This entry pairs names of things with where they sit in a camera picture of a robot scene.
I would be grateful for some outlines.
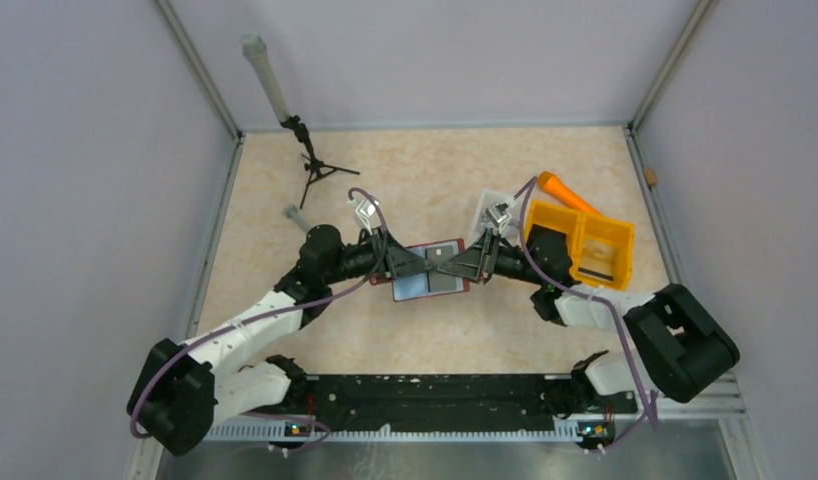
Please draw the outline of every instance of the orange handle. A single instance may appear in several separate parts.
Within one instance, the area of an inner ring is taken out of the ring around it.
[[[539,175],[539,187],[574,210],[602,215],[596,208],[589,205],[589,202],[583,200],[573,190],[566,187],[559,177],[550,172],[542,172]]]

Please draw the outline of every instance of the black tripod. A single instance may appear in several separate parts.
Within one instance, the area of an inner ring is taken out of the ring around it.
[[[306,203],[306,194],[309,193],[309,186],[313,183],[327,178],[335,172],[347,172],[353,175],[359,175],[359,172],[356,170],[336,167],[335,165],[330,165],[318,160],[318,158],[315,157],[315,148],[312,146],[312,140],[309,138],[309,129],[306,128],[305,123],[300,121],[299,116],[295,115],[293,117],[289,117],[288,120],[280,122],[280,126],[294,132],[294,136],[297,137],[297,141],[306,147],[306,152],[309,154],[308,156],[300,154],[300,156],[302,156],[306,161],[303,168],[309,172],[309,179],[306,180],[306,188],[303,190],[303,199],[300,200],[300,210],[303,210],[303,204]]]

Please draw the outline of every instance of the white wall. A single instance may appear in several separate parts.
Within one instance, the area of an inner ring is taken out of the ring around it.
[[[243,33],[315,127],[628,121],[696,0],[174,0],[243,129],[278,128]]]
[[[818,0],[720,2],[642,133],[777,478],[818,478]]]
[[[230,148],[149,1],[0,2],[0,479],[125,475]]]

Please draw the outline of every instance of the wooden table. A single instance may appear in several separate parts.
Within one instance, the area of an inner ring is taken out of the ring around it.
[[[345,243],[358,228],[347,189],[379,198],[403,245],[466,237],[483,188],[515,192],[543,170],[605,215],[636,225],[628,290],[667,283],[620,127],[316,132],[319,158],[360,170],[313,185],[303,216],[330,223]],[[205,332],[261,298],[294,265],[304,234],[283,216],[307,173],[290,133],[247,135],[200,320]],[[536,192],[533,198],[555,202]],[[351,282],[334,285],[340,291]],[[506,278],[469,293],[395,303],[390,286],[363,286],[311,325],[266,348],[310,373],[568,372],[618,339],[539,319],[535,286]]]

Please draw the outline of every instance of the gray microphone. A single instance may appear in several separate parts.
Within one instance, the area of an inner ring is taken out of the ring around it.
[[[268,62],[268,49],[265,42],[262,41],[262,37],[255,33],[247,33],[241,37],[241,53],[250,62],[253,71],[259,77],[262,90],[268,96],[268,101],[271,102],[271,108],[274,109],[274,115],[276,115],[279,123],[287,121],[291,118],[291,114],[288,113],[285,97],[282,96],[279,82],[277,82],[271,64]]]

